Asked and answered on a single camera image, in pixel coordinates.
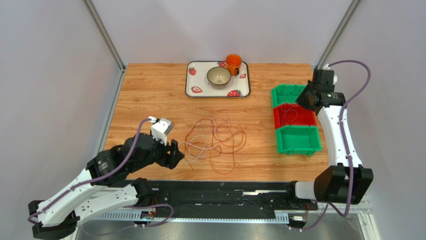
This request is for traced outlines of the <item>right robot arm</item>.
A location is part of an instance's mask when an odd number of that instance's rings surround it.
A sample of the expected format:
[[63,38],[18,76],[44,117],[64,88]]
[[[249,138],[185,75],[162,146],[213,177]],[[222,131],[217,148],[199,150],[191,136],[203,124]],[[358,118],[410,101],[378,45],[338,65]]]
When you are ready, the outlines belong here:
[[287,190],[292,199],[357,205],[374,174],[363,166],[357,154],[348,126],[347,101],[343,93],[335,91],[335,79],[333,70],[315,70],[296,99],[298,105],[319,119],[327,145],[328,168],[313,181],[291,182]]

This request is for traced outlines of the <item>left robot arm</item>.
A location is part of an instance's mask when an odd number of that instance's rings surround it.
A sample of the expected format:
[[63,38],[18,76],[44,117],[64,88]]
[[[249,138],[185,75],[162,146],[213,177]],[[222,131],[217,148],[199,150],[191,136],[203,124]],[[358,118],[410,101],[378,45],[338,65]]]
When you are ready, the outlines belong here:
[[122,207],[147,207],[154,203],[145,178],[126,185],[129,174],[152,164],[174,169],[184,159],[178,142],[162,143],[151,134],[139,133],[124,144],[99,152],[64,189],[47,200],[28,204],[33,237],[60,240],[104,213]]

